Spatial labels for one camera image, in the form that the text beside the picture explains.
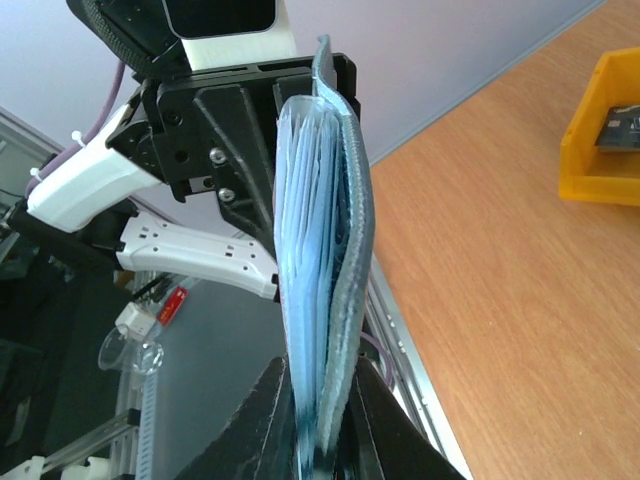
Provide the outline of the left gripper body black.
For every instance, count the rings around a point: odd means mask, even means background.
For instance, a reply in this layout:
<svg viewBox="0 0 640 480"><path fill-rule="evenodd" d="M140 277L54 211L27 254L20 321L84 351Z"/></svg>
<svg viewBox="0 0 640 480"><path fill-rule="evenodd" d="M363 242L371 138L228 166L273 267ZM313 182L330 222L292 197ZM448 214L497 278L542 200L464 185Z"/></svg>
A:
<svg viewBox="0 0 640 480"><path fill-rule="evenodd" d="M277 119L288 98L311 94L311 66L302 57L147 80L106 144L180 202L205 176L238 200L269 202Z"/></svg>

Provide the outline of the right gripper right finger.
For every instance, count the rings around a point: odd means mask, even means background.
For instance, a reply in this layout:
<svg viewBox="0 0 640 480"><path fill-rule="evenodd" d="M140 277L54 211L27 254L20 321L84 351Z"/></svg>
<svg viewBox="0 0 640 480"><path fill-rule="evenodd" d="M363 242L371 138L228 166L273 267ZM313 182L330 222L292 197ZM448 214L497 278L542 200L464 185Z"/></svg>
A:
<svg viewBox="0 0 640 480"><path fill-rule="evenodd" d="M461 479L415 427L373 364L359 357L344 416L346 479Z"/></svg>

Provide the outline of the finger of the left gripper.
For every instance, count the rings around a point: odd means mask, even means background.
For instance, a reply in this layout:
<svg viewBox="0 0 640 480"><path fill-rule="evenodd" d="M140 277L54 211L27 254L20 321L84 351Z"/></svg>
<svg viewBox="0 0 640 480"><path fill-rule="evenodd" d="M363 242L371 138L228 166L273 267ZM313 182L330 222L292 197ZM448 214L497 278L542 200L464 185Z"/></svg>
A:
<svg viewBox="0 0 640 480"><path fill-rule="evenodd" d="M273 160L246 88L203 88L194 98L200 126L226 160L213 166L221 215L262 245L273 238Z"/></svg>

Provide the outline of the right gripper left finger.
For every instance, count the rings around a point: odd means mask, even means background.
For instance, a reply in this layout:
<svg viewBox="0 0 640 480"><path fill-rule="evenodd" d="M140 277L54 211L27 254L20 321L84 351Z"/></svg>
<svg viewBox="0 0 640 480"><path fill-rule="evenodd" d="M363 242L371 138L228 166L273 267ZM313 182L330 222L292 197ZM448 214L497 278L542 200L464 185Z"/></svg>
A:
<svg viewBox="0 0 640 480"><path fill-rule="evenodd" d="M179 479L293 479L294 405L287 361L273 358L219 437Z"/></svg>

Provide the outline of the teal leather card holder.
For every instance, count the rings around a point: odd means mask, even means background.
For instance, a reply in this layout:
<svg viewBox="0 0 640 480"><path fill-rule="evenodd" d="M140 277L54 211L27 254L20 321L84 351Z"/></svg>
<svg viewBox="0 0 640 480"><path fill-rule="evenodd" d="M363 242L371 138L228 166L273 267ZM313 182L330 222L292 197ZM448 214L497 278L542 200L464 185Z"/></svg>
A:
<svg viewBox="0 0 640 480"><path fill-rule="evenodd" d="M274 245L279 268L300 479L333 475L364 318L375 212L354 108L337 88L330 38L312 91L277 121Z"/></svg>

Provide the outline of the grey credit card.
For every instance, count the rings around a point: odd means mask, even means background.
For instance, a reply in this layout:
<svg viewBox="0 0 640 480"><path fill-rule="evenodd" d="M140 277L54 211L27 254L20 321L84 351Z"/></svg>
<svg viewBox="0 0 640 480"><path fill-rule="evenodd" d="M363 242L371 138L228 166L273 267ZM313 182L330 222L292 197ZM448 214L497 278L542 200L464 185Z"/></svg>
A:
<svg viewBox="0 0 640 480"><path fill-rule="evenodd" d="M601 150L639 150L639 105L611 107L595 145Z"/></svg>

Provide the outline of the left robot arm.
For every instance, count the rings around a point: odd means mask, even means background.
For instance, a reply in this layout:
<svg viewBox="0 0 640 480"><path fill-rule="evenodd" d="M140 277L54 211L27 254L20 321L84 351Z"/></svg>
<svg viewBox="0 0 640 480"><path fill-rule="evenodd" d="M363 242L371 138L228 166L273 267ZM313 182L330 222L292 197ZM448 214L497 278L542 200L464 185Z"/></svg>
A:
<svg viewBox="0 0 640 480"><path fill-rule="evenodd" d="M69 7L132 68L139 88L46 163L11 210L11 228L79 268L191 275L279 300L286 284L260 261L284 243L292 192L294 216L323 223L311 237L321 249L320 292L349 299L364 288L374 220L357 68L348 56L322 38L312 57L189 71L167 4ZM165 184L184 202L197 181L248 242L179 228L131 199Z"/></svg>

